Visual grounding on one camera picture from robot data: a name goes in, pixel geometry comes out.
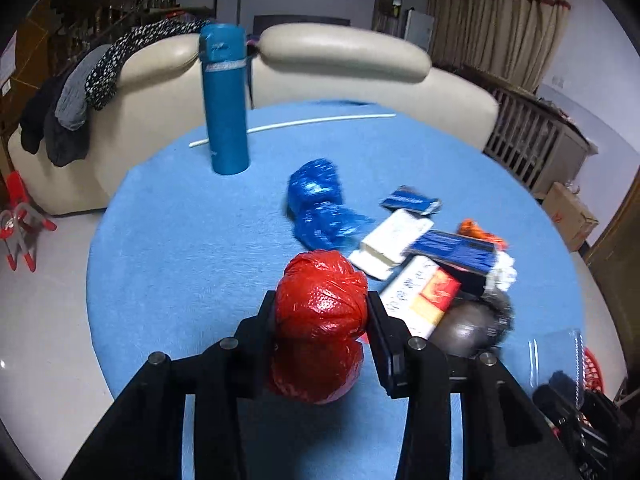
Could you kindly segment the red yellow white medicine box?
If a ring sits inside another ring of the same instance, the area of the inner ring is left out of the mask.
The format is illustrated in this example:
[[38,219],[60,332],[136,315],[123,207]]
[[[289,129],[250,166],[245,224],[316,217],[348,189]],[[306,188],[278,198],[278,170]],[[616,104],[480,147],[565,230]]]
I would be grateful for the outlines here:
[[428,339],[454,301],[460,282],[427,256],[414,256],[382,291],[389,316],[399,318],[413,337]]

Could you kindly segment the red plastic bag ball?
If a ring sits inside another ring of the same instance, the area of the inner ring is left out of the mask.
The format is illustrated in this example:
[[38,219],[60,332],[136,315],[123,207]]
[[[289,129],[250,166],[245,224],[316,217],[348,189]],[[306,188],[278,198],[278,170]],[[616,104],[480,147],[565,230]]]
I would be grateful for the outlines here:
[[269,388],[308,404],[341,399],[363,362],[368,281],[336,250],[301,252],[276,290]]

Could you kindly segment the black plastic bag ball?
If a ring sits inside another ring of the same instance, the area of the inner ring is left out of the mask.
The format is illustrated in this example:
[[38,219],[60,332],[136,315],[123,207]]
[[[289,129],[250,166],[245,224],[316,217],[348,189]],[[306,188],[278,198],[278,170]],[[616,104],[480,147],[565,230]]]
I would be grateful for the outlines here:
[[496,290],[481,297],[462,292],[428,340],[450,356],[475,358],[498,347],[513,325],[514,310],[505,292]]

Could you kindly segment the dark blue medicine box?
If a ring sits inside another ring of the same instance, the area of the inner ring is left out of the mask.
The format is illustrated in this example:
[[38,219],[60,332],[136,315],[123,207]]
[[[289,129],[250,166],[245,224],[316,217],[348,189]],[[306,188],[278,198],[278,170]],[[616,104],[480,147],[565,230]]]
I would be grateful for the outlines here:
[[443,268],[486,278],[497,263],[496,245],[484,240],[429,230],[411,243],[407,255],[430,258]]

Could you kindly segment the orange plastic wrapper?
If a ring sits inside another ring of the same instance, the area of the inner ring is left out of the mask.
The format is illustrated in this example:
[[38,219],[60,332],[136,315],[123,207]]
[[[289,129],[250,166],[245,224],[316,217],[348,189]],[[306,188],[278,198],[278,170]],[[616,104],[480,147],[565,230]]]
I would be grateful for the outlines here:
[[506,240],[494,233],[484,230],[476,221],[472,219],[463,220],[457,228],[457,233],[462,236],[467,236],[475,238],[476,240],[484,240],[484,242],[492,243],[502,252],[505,252],[509,247],[509,244]]

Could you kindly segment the small blue wrapper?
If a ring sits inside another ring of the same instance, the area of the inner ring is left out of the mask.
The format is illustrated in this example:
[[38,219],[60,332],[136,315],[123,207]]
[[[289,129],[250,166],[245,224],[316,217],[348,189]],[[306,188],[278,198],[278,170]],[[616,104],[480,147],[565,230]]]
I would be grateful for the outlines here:
[[391,211],[405,209],[410,214],[429,217],[439,212],[442,201],[438,198],[429,198],[410,186],[401,185],[382,200],[381,206]]

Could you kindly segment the blue plastic bag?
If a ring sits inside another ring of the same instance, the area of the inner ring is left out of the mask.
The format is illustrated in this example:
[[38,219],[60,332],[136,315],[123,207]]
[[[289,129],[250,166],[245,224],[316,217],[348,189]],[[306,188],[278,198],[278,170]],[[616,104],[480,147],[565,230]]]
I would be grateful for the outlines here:
[[306,162],[288,179],[294,236],[311,250],[344,250],[373,222],[344,205],[336,166],[325,158]]

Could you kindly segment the white crumpled plastic bag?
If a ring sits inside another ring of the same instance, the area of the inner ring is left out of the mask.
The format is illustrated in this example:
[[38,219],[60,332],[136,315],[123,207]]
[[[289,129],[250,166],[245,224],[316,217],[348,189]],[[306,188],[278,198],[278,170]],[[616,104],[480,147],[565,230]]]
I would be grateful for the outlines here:
[[486,292],[507,292],[515,283],[518,272],[514,268],[514,259],[506,252],[497,250],[495,252],[496,261],[486,275],[485,290]]

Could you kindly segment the white thin rod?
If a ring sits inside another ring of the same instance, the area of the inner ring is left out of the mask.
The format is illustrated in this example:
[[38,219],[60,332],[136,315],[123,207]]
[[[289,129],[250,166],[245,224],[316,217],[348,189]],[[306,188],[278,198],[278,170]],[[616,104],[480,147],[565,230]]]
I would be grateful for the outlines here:
[[[278,129],[294,128],[294,127],[300,127],[300,126],[328,124],[329,122],[356,122],[357,120],[368,120],[368,119],[392,119],[392,118],[395,118],[396,116],[397,114],[395,113],[382,113],[382,114],[356,114],[356,115],[307,118],[307,119],[292,120],[292,122],[277,122],[276,124],[248,128],[246,130],[246,133],[249,134],[249,133],[258,133],[258,132],[278,130]],[[198,148],[199,146],[206,145],[206,144],[209,144],[209,140],[206,140],[206,139],[196,140],[196,141],[190,142],[188,144],[188,148]]]

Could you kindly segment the cardboard box on floor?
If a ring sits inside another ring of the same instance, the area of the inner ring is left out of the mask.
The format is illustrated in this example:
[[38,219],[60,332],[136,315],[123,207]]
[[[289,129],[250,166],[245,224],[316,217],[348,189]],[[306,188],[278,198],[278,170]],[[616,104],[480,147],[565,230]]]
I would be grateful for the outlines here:
[[578,252],[599,221],[579,197],[560,182],[554,182],[542,201],[569,252]]

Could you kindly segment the red grey folding stand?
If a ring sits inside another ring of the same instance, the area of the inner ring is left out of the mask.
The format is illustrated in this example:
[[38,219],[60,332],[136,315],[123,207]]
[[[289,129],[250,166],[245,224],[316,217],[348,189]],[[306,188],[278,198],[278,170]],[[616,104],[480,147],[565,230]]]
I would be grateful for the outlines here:
[[6,262],[12,271],[16,271],[18,256],[22,256],[27,269],[35,273],[35,251],[28,247],[26,235],[42,230],[53,232],[58,226],[32,206],[26,185],[17,171],[6,177],[6,189],[9,206],[1,211],[1,247],[6,253]]

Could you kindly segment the cream leather sofa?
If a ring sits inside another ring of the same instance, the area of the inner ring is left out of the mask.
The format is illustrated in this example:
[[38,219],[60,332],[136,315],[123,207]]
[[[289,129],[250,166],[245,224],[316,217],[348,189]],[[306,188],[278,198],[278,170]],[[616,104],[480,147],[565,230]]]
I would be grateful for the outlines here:
[[[421,48],[393,36],[327,24],[282,24],[258,41],[246,90],[249,108],[302,101],[378,103],[482,150],[498,116],[486,90],[433,66]],[[157,41],[135,53],[103,110],[91,114],[86,158],[58,168],[27,153],[21,133],[8,154],[48,214],[108,205],[126,172],[205,122],[198,35]]]

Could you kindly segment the blue thermos bottle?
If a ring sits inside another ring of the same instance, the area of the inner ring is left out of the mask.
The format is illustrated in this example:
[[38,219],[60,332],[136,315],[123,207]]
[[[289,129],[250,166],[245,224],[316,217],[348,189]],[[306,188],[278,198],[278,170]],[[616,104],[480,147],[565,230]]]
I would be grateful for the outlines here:
[[223,176],[240,174],[250,166],[244,29],[231,24],[205,25],[198,40],[198,57],[213,170]]

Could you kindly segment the black white dotted cloth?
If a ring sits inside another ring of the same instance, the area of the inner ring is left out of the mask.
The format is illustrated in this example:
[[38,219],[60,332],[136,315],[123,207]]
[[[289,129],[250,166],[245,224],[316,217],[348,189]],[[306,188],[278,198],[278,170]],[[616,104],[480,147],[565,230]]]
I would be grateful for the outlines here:
[[94,110],[103,110],[114,98],[117,81],[126,62],[138,51],[167,38],[197,34],[208,24],[204,18],[183,22],[164,18],[155,23],[134,27],[118,38],[93,67],[85,81],[87,104]]

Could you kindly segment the white air conditioner unit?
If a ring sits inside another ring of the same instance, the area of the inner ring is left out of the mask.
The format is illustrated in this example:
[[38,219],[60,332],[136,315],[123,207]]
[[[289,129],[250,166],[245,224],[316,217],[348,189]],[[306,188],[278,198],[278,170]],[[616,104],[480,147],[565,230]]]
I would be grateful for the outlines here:
[[433,39],[434,26],[434,16],[411,8],[406,12],[405,29],[402,38],[428,52]]

